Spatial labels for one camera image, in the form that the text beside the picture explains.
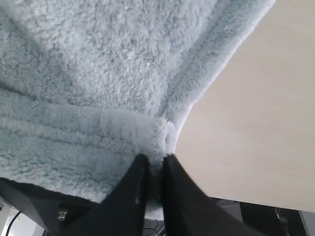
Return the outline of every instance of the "cable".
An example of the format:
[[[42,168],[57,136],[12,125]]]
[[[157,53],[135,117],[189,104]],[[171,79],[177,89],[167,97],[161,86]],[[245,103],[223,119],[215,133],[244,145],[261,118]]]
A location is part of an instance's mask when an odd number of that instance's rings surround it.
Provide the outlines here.
[[[9,233],[10,233],[10,230],[11,230],[11,227],[12,227],[14,221],[19,217],[19,215],[20,215],[21,213],[22,213],[22,212],[19,211],[19,212],[13,217],[13,219],[11,220],[11,222],[10,222],[10,224],[9,224],[9,226],[8,226],[8,229],[6,230],[5,236],[9,236]]]

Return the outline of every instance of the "light wood surface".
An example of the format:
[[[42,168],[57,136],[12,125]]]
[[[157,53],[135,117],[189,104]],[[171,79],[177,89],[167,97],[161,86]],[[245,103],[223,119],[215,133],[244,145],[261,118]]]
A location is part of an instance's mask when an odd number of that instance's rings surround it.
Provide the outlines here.
[[[315,211],[314,0],[278,0],[193,107],[176,154],[209,196]]]

